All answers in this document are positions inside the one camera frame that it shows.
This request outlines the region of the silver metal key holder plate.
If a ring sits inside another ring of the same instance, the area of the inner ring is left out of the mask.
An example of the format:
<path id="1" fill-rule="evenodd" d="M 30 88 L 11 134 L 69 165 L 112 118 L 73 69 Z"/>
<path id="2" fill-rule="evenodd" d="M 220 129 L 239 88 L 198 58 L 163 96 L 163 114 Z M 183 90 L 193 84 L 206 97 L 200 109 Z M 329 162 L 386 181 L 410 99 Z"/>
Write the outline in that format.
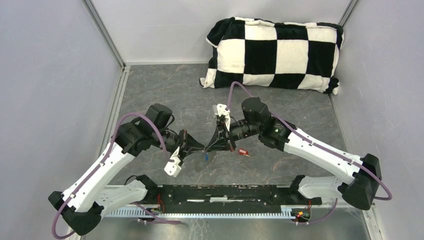
<path id="1" fill-rule="evenodd" d="M 194 159 L 194 170 L 196 173 L 200 173 L 203 171 L 206 167 L 208 167 L 213 160 L 216 158 L 217 152 L 212 151 L 208 152 L 208 161 L 205 161 L 205 153 L 206 152 L 200 152 L 199 155 Z"/>

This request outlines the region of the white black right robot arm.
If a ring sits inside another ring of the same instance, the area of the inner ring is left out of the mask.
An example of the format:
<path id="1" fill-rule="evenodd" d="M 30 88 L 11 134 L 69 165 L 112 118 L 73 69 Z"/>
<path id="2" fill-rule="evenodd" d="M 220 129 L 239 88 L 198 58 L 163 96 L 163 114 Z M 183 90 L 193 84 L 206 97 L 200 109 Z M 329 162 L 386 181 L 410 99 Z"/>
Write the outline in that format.
<path id="1" fill-rule="evenodd" d="M 236 142 L 253 136 L 270 149 L 296 155 L 327 170 L 328 177 L 298 175 L 289 189 L 289 199 L 302 204 L 313 198 L 342 198 L 360 210 L 369 210 L 382 183 L 380 160 L 368 153 L 351 154 L 319 141 L 294 124 L 277 118 L 258 97 L 241 104 L 244 118 L 231 121 L 224 104 L 213 106 L 216 128 L 206 152 L 234 151 Z"/>

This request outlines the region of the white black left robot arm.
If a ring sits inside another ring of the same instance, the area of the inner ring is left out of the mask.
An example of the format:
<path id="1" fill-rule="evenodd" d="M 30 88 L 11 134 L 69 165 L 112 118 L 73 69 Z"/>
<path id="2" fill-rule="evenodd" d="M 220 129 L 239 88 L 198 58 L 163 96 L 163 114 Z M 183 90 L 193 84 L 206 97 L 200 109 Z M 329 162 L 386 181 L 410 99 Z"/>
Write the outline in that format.
<path id="1" fill-rule="evenodd" d="M 174 121 L 170 108 L 156 103 L 145 114 L 130 112 L 118 122 L 111 140 L 93 165 L 69 188 L 48 197 L 56 209 L 54 221 L 62 218 L 72 234 L 86 235 L 109 213 L 129 204 L 151 204 L 160 200 L 156 183 L 139 175 L 130 183 L 104 192 L 112 178 L 141 152 L 154 146 L 161 149 L 167 163 L 164 171 L 176 177 L 185 157 L 202 151 L 204 145 L 185 129 L 169 129 Z"/>

